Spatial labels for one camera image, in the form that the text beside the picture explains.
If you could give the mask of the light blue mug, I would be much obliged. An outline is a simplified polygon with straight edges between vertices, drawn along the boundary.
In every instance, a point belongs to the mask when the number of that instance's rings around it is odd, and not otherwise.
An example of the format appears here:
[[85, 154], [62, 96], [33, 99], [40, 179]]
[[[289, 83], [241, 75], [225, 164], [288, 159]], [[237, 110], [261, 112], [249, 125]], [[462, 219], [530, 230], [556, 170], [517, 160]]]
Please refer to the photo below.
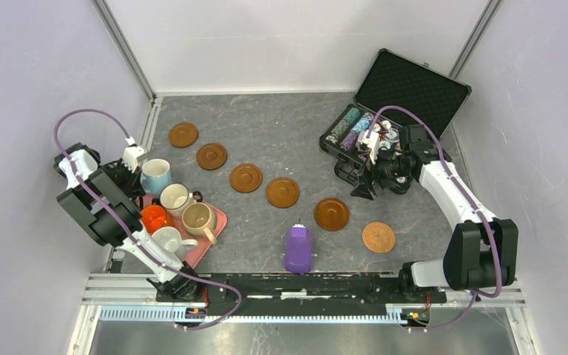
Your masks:
[[141, 187], [145, 193], [159, 197], [165, 187], [172, 183], [170, 164], [164, 159], [150, 159], [142, 165]]

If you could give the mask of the woven rattan coaster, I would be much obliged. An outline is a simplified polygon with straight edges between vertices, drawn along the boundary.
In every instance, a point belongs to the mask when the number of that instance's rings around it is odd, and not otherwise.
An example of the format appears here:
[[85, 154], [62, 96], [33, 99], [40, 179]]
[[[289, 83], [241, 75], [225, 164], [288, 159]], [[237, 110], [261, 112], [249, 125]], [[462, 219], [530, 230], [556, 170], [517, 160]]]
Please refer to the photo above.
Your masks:
[[362, 230], [362, 241], [373, 252], [388, 253], [396, 246], [396, 233], [385, 223], [372, 222]]

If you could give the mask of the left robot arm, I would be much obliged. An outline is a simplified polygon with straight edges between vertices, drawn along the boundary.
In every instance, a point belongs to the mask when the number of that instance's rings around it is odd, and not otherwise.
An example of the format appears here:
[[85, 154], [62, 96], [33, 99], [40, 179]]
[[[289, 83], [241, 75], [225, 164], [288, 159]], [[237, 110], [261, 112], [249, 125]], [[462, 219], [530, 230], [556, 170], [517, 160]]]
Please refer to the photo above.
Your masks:
[[124, 156], [102, 164], [87, 145], [76, 143], [54, 159], [54, 168], [67, 179], [58, 204], [99, 245], [132, 254], [155, 275], [149, 283], [158, 296], [196, 300], [203, 282], [187, 263], [154, 241], [142, 224], [134, 197], [142, 197], [141, 163], [146, 150], [128, 140]]

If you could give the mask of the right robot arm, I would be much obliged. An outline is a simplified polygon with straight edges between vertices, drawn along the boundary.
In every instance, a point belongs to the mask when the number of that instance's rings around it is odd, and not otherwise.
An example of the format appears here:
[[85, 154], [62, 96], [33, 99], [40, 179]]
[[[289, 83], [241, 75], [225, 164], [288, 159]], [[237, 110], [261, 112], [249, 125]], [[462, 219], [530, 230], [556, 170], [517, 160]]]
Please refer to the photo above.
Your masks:
[[399, 296], [415, 302], [427, 293], [427, 288], [488, 288], [487, 297], [497, 297], [503, 287], [512, 285], [517, 225], [511, 219], [498, 218], [477, 200], [425, 125], [400, 129], [398, 155], [380, 141], [380, 134], [372, 129], [359, 134], [359, 145], [368, 151], [367, 169], [372, 178], [413, 178], [430, 193], [453, 228], [443, 257], [404, 264], [397, 283]]

